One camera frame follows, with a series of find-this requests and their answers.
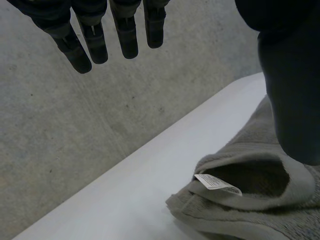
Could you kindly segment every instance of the gray towel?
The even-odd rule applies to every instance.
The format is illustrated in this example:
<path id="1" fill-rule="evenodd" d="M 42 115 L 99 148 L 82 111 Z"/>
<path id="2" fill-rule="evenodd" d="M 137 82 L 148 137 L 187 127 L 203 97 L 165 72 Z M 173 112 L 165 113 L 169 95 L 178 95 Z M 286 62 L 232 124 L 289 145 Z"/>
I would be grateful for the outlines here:
<path id="1" fill-rule="evenodd" d="M 242 196 L 207 190 L 193 178 L 167 201 L 171 213 L 197 231 L 244 240 L 320 240 L 320 166 L 287 156 L 265 97 L 239 133 L 195 174 L 234 185 Z"/>

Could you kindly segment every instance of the towel tag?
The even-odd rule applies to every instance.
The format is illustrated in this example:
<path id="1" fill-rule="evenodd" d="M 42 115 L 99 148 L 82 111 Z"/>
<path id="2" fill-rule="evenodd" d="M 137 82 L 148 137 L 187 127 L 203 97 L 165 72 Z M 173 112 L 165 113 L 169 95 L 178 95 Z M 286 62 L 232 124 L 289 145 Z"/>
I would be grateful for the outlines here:
<path id="1" fill-rule="evenodd" d="M 231 194 L 242 196 L 239 188 L 209 174 L 195 174 L 194 175 L 208 190 L 222 190 Z"/>

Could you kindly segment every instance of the terry cloth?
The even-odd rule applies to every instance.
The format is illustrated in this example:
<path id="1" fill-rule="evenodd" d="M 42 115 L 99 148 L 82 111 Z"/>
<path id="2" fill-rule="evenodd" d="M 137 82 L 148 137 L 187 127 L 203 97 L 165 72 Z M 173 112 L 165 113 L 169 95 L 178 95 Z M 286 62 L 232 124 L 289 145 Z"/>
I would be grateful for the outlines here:
<path id="1" fill-rule="evenodd" d="M 320 240 L 320 166 L 303 165 L 281 149 L 268 97 L 239 133 L 195 174 L 210 174 L 242 196 L 192 181 L 167 201 L 180 221 L 206 235 L 244 240 Z"/>

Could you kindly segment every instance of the gray concrete surface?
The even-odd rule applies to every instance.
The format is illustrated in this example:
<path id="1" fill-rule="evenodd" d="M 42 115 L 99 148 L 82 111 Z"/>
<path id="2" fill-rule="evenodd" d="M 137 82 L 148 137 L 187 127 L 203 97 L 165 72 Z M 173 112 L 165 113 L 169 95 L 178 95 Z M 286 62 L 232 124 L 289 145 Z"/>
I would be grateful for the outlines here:
<path id="1" fill-rule="evenodd" d="M 0 2 L 1 240 L 12 239 L 232 81 L 260 72 L 257 33 L 234 1 L 196 2 L 170 2 L 159 49 L 147 47 L 140 7 L 133 60 L 121 54 L 108 9 L 109 60 L 85 75 L 28 17 Z M 74 17 L 72 24 L 80 34 Z"/>

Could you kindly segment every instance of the white surface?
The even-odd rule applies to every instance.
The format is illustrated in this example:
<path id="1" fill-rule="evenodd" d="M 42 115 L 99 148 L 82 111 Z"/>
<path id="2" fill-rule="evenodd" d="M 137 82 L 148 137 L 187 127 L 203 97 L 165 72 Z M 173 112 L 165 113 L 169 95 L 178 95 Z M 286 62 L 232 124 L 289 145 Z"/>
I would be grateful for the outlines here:
<path id="1" fill-rule="evenodd" d="M 266 94 L 261 73 L 237 80 L 107 171 L 14 240 L 201 240 L 166 199 L 223 147 Z"/>

